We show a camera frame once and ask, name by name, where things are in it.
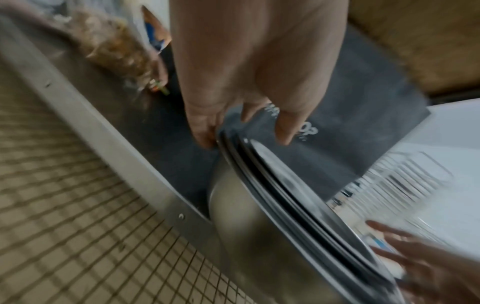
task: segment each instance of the tiled wall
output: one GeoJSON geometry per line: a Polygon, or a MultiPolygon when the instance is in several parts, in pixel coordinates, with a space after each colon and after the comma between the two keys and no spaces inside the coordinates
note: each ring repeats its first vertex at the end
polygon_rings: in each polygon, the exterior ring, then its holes
{"type": "Polygon", "coordinates": [[[0,303],[248,304],[0,61],[0,303]]]}

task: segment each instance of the white printed logo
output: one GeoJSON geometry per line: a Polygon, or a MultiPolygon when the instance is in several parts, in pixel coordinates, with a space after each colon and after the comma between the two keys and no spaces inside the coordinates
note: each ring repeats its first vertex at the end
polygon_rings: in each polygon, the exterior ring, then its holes
{"type": "MultiPolygon", "coordinates": [[[[269,112],[272,117],[277,117],[280,113],[280,109],[276,107],[273,103],[269,103],[265,107],[265,111],[269,112]]],[[[319,132],[319,130],[312,126],[311,122],[305,121],[304,124],[301,126],[300,130],[297,133],[297,136],[300,140],[306,141],[308,135],[315,135],[319,132]]]]}

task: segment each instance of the stack of bowls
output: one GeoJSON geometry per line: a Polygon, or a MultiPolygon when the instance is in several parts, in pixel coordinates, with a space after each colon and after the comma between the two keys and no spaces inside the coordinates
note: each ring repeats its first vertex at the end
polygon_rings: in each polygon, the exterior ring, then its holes
{"type": "Polygon", "coordinates": [[[246,278],[276,303],[404,303],[355,233],[261,143],[220,133],[209,192],[219,237],[246,278]]]}

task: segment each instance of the wooden surface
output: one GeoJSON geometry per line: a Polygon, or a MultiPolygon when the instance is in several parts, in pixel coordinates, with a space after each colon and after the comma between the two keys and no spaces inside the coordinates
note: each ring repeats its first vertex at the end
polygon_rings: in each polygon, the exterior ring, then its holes
{"type": "Polygon", "coordinates": [[[478,0],[350,0],[349,15],[426,94],[480,88],[478,0]]]}

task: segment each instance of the clear plastic bag of food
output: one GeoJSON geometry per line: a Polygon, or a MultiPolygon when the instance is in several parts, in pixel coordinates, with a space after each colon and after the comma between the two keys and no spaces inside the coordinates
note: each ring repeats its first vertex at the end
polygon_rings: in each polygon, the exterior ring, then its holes
{"type": "Polygon", "coordinates": [[[82,54],[140,89],[154,68],[141,9],[132,0],[67,0],[69,28],[82,54]]]}

